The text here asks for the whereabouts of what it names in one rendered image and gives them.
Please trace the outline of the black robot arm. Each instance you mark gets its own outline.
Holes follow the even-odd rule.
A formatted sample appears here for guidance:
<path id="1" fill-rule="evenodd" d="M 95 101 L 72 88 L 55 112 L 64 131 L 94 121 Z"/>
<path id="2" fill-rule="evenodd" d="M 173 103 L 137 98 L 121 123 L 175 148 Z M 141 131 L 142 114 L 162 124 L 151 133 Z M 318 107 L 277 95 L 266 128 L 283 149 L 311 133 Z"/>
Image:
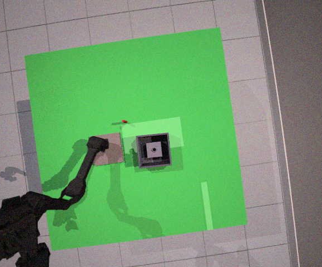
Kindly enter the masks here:
<path id="1" fill-rule="evenodd" d="M 31 204 L 35 211 L 37 220 L 39 221 L 43 213 L 45 213 L 47 210 L 67 210 L 71 205 L 78 203 L 85 194 L 86 177 L 91 169 L 97 153 L 100 151 L 104 152 L 105 149 L 108 149 L 108 146 L 108 139 L 102 139 L 95 136 L 89 138 L 87 143 L 88 152 L 84 158 L 84 161 L 76 177 L 70 181 L 65 189 L 61 191 L 59 199 L 29 191 L 21 197 L 15 196 L 2 200 L 0 215 L 17 208 L 22 204 Z M 63 199 L 62 197 L 65 195 L 73 198 L 70 200 Z M 0 238 L 0 261 L 4 258 L 8 260 L 16 253 L 18 253 L 18 251 L 11 254 L 6 243 L 2 242 Z"/>

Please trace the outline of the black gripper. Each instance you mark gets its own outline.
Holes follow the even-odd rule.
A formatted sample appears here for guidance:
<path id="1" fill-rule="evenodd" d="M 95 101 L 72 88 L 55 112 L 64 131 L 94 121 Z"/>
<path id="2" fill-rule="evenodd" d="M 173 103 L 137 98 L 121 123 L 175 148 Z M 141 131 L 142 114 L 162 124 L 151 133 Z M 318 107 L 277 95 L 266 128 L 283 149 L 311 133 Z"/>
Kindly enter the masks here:
<path id="1" fill-rule="evenodd" d="M 31 204 L 22 204 L 0 215 L 0 238 L 11 254 L 19 252 L 16 267 L 49 267 L 50 251 L 38 244 L 38 220 Z"/>

